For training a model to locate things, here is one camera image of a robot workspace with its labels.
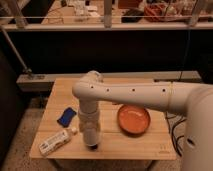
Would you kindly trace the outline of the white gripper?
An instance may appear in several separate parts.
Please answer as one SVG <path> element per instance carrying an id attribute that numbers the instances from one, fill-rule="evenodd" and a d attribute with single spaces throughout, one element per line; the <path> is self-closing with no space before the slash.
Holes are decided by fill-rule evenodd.
<path id="1" fill-rule="evenodd" d="M 93 113 L 84 113 L 78 111 L 79 117 L 79 130 L 84 132 L 86 129 L 94 128 L 96 131 L 100 130 L 100 111 L 97 110 Z"/>

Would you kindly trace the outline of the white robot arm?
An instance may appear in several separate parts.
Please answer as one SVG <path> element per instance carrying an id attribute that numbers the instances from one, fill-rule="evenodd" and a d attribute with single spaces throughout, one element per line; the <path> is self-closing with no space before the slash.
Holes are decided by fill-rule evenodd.
<path id="1" fill-rule="evenodd" d="M 181 171 L 213 171 L 213 85 L 186 82 L 110 84 L 90 71 L 72 87 L 79 100 L 83 141 L 91 147 L 99 139 L 99 103 L 111 101 L 168 111 L 187 118 Z"/>

